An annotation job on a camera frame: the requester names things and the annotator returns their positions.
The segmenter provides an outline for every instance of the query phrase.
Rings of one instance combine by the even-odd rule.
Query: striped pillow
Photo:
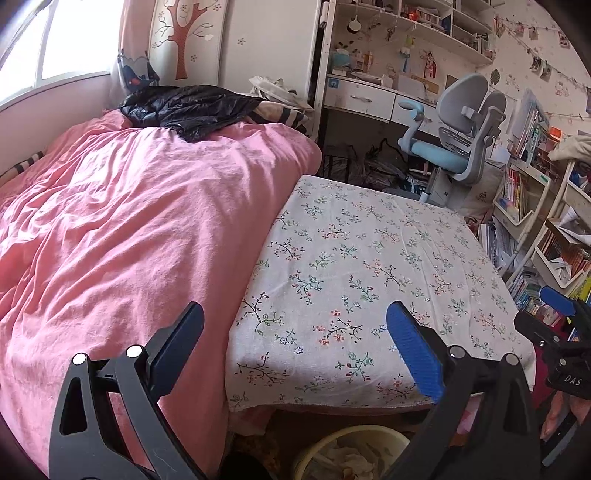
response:
[[[29,157],[25,161],[17,163],[13,167],[9,168],[6,172],[0,175],[0,187],[8,183],[10,180],[16,178],[19,173],[24,172],[27,168],[33,165],[37,160],[43,157],[43,152],[37,152],[33,156]]]

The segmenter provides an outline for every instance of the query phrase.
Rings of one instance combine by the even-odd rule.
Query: window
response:
[[[29,23],[0,69],[0,105],[27,91],[109,72],[124,0],[53,0]]]

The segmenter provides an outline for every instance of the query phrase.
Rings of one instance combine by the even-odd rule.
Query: chair backrest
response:
[[[479,112],[487,93],[488,81],[485,77],[479,73],[466,75],[443,92],[437,102],[437,114],[449,127],[470,134],[476,122],[462,114],[462,110],[469,108]]]
[[[488,97],[486,97],[484,103],[482,104],[482,107],[480,107],[480,117],[474,119],[475,126],[472,132],[473,137],[475,137],[478,131],[480,130],[484,122],[484,119],[486,118],[486,114],[488,113],[488,109],[491,106],[497,107],[501,112],[505,113],[505,110],[507,108],[507,97],[505,96],[505,94],[499,91],[494,91]]]

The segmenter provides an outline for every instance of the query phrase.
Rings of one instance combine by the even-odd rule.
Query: white wardrobe door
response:
[[[221,87],[248,93],[251,77],[283,78],[308,95],[320,0],[229,0],[220,62]]]

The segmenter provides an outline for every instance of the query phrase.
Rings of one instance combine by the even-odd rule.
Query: pink bedsheet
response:
[[[272,221],[319,164],[316,145],[285,125],[237,124],[188,144],[115,111],[70,129],[0,189],[0,411],[33,461],[47,472],[72,355],[145,344],[195,300],[205,330],[160,404],[201,469],[216,471],[230,325]]]

